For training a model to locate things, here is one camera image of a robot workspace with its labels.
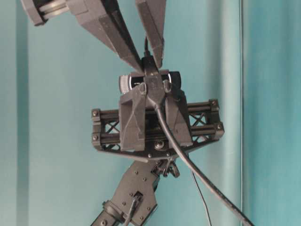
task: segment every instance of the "bolt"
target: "bolt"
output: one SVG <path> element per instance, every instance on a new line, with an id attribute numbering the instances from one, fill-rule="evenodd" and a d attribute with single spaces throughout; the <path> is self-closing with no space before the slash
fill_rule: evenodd
<path id="1" fill-rule="evenodd" d="M 155 148 L 156 149 L 162 149 L 164 147 L 164 142 L 162 140 L 156 141 Z"/>
<path id="2" fill-rule="evenodd" d="M 107 225 L 107 221 L 106 220 L 102 220 L 100 223 L 101 226 L 106 226 Z"/>
<path id="3" fill-rule="evenodd" d="M 139 90 L 142 95 L 146 94 L 146 84 L 144 82 L 140 84 Z"/>

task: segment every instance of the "robotic arm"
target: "robotic arm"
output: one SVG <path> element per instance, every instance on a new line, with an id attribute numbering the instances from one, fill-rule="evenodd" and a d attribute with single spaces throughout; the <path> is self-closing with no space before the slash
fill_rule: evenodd
<path id="1" fill-rule="evenodd" d="M 140 59 L 117 0 L 21 0 L 33 23 L 70 11 L 79 24 L 136 71 L 119 78 L 118 110 L 92 110 L 92 144 L 100 152 L 132 158 L 113 198 L 92 226 L 131 222 L 142 226 L 157 207 L 154 192 L 160 175 L 180 175 L 180 157 L 202 182 L 248 226 L 252 222 L 194 165 L 188 153 L 224 134 L 216 99 L 187 104 L 179 72 L 159 70 L 164 51 L 166 0 L 135 0 L 146 31 Z M 153 56 L 148 51 L 148 42 Z"/>

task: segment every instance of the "black wire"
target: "black wire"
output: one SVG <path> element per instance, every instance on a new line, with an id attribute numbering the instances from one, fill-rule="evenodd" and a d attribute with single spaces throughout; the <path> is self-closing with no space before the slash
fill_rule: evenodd
<path id="1" fill-rule="evenodd" d="M 159 123 L 165 133 L 168 141 L 182 159 L 182 161 L 197 175 L 198 178 L 208 187 L 208 189 L 215 194 L 225 206 L 229 208 L 245 225 L 254 226 L 254 224 L 237 208 L 207 177 L 206 175 L 194 164 L 194 162 L 187 156 L 187 154 L 181 149 L 180 145 L 176 141 L 172 132 L 170 131 L 164 113 L 160 107 L 155 109 L 158 116 Z"/>
<path id="2" fill-rule="evenodd" d="M 148 57 L 150 55 L 151 55 L 151 53 L 149 51 L 149 42 L 147 40 L 147 37 L 145 37 L 145 40 L 144 40 L 144 56 Z"/>
<path id="3" fill-rule="evenodd" d="M 202 191 L 201 191 L 200 187 L 198 186 L 198 182 L 197 182 L 196 176 L 194 175 L 194 173 L 192 172 L 192 170 L 190 170 L 190 171 L 191 171 L 191 175 L 192 175 L 192 177 L 193 177 L 194 183 L 195 183 L 196 186 L 197 186 L 198 193 L 199 193 L 199 195 L 201 196 L 201 198 L 202 198 L 202 200 L 203 200 L 203 204 L 204 204 L 204 207 L 205 207 L 205 212 L 206 212 L 208 224 L 209 224 L 209 226 L 212 226 L 212 224 L 211 224 L 211 219 L 210 219 L 210 215 L 209 215 L 209 210 L 208 210 L 208 207 L 207 207 L 205 198 L 203 197 Z"/>
<path id="4" fill-rule="evenodd" d="M 144 41 L 144 50 L 145 52 L 149 51 L 149 42 L 147 40 L 147 37 L 145 37 L 145 41 Z"/>

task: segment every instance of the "hex screw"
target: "hex screw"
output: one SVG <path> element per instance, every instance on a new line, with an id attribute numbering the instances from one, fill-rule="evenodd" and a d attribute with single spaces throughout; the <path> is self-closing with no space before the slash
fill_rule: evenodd
<path id="1" fill-rule="evenodd" d="M 162 149 L 164 147 L 164 142 L 162 140 L 155 142 L 156 149 Z"/>
<path id="2" fill-rule="evenodd" d="M 101 226 L 106 226 L 107 225 L 107 221 L 106 220 L 102 220 L 100 223 Z"/>

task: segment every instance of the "curtain fold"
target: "curtain fold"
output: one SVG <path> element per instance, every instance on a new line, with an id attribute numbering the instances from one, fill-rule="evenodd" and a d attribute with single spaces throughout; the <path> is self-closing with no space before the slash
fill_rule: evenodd
<path id="1" fill-rule="evenodd" d="M 244 210 L 300 224 L 301 2 L 244 2 Z"/>

